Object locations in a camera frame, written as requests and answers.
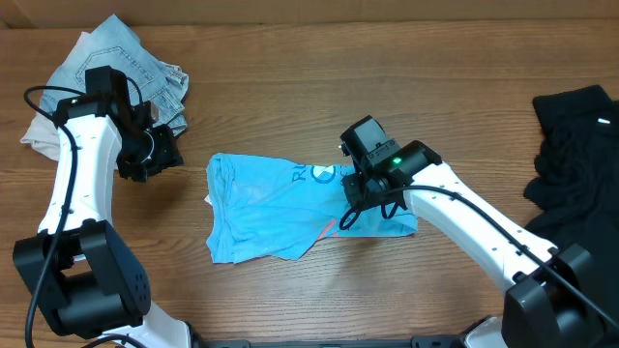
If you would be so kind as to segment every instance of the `wood grain surface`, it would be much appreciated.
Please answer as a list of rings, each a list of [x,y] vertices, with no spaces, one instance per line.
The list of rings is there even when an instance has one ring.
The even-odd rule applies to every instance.
[[[146,185],[116,178],[114,224],[148,272],[155,301],[206,339],[407,338],[457,333],[502,298],[425,222],[415,237],[330,239],[300,261],[214,265],[205,167],[218,152],[349,163],[339,135],[365,115],[419,139],[498,209],[524,224],[522,197],[542,136],[531,99],[602,84],[619,97],[619,21],[460,21],[136,28],[191,77],[184,167]],[[44,216],[56,163],[20,145],[45,84],[79,30],[0,31],[0,346],[22,345],[30,294],[14,242]],[[37,316],[37,346],[65,347]]]
[[[14,28],[406,20],[616,19],[616,0],[0,0]]]

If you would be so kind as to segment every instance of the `black fabric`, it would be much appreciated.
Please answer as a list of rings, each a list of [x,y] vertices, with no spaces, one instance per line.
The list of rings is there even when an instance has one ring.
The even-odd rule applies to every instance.
[[[601,306],[619,319],[618,104],[596,85],[536,97],[533,106],[545,140],[535,158],[540,177],[524,196],[544,212],[526,228],[559,248],[586,248],[604,277]]]

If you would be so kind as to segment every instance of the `wooden table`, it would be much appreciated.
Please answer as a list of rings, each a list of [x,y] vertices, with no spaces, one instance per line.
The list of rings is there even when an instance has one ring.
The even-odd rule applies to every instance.
[[[217,153],[350,163],[339,135],[373,115],[419,139],[516,222],[542,136],[531,99],[591,84],[619,97],[618,21],[456,21],[136,28],[191,77],[185,166],[140,185],[116,180],[114,224],[146,268],[153,299],[206,339],[407,338],[457,333],[500,314],[490,279],[424,221],[413,238],[330,239],[300,261],[213,265],[205,167]],[[19,144],[45,84],[79,30],[0,31],[0,346],[22,346],[30,294],[12,261],[33,236],[56,163]],[[41,316],[37,346],[66,346]]]

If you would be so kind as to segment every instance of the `light blue cloth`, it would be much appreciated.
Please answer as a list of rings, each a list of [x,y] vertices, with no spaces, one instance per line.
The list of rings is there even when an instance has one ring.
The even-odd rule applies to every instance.
[[[339,230],[339,219],[350,208],[341,179],[353,171],[214,155],[206,168],[215,216],[206,245],[213,262],[266,255],[297,260],[324,237],[401,237],[417,231],[417,217],[409,211],[399,209],[392,219],[383,219],[380,208],[362,212],[349,230]]]
[[[187,121],[183,116],[185,107],[182,99],[188,92],[189,76],[180,67],[159,61],[140,45],[140,39],[116,15],[112,15],[92,33],[82,33],[75,47],[56,69],[47,85],[73,88],[82,92],[86,90],[85,72],[88,69],[110,66],[125,73],[139,86],[142,97],[151,101],[159,110],[159,119],[154,126],[168,124],[174,135],[179,135],[187,129]],[[138,103],[135,87],[129,84],[131,103]],[[58,101],[73,97],[74,94],[62,91],[44,91],[41,98],[41,108],[49,113],[55,111]],[[33,121],[22,143],[53,158],[45,151],[45,143],[54,144],[54,137],[47,137],[46,131]]]

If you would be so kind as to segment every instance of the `denim jeans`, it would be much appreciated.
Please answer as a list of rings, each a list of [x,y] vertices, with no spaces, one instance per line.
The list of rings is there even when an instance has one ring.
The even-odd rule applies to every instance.
[[[188,91],[189,76],[180,67],[161,62],[150,54],[140,45],[135,32],[114,14],[92,33],[81,34],[47,85],[85,91],[86,70],[101,66],[110,66],[135,80],[143,99],[151,101],[159,110],[159,119],[154,126],[168,124],[177,136],[187,129],[182,100]],[[128,87],[131,103],[137,104],[135,87],[132,84]],[[72,93],[62,91],[45,91],[41,108],[52,113],[58,101],[72,96]],[[35,117],[21,142],[57,160],[56,129],[42,115]]]

